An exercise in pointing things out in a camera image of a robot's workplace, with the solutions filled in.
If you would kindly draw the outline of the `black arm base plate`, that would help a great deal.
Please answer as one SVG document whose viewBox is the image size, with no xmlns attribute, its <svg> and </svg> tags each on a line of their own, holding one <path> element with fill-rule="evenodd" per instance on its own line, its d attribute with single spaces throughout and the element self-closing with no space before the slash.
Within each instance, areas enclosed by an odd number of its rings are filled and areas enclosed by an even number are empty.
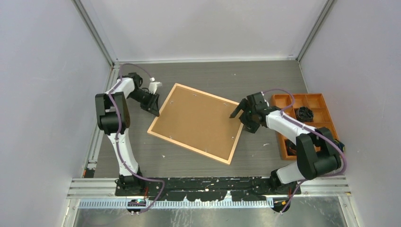
<svg viewBox="0 0 401 227">
<path fill-rule="evenodd" d="M 288 197 L 296 183 L 278 185 L 267 177 L 160 177 L 144 181 L 131 177 L 115 179 L 116 196 L 140 196 L 157 201 L 263 201 L 269 195 Z"/>
</svg>

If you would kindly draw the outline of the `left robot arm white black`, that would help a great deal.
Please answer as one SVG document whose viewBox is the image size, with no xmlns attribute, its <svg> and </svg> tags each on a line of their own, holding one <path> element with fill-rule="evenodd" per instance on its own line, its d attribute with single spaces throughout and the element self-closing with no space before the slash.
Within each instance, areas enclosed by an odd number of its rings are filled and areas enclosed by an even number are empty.
<svg viewBox="0 0 401 227">
<path fill-rule="evenodd" d="M 157 90 L 162 86 L 162 83 L 156 81 L 154 77 L 150 78 L 147 88 L 143 88 L 142 83 L 143 78 L 139 74 L 129 73 L 120 76 L 108 91 L 95 96 L 97 125 L 110 140 L 119 165 L 117 188 L 128 190 L 134 196 L 144 192 L 145 178 L 142 176 L 130 143 L 131 117 L 127 99 L 137 101 L 142 110 L 158 117 Z"/>
</svg>

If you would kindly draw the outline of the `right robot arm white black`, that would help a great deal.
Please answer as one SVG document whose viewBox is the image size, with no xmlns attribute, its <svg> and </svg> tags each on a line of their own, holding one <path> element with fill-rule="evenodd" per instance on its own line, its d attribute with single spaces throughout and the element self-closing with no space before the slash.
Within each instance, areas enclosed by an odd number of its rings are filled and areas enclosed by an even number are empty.
<svg viewBox="0 0 401 227">
<path fill-rule="evenodd" d="M 285 136 L 296 147 L 296 161 L 271 172 L 269 188 L 282 194 L 289 184 L 313 180 L 346 169 L 343 151 L 334 142 L 326 127 L 316 128 L 290 117 L 283 108 L 270 105 L 263 92 L 248 95 L 233 110 L 230 118 L 238 117 L 245 130 L 255 133 L 261 126 Z"/>
</svg>

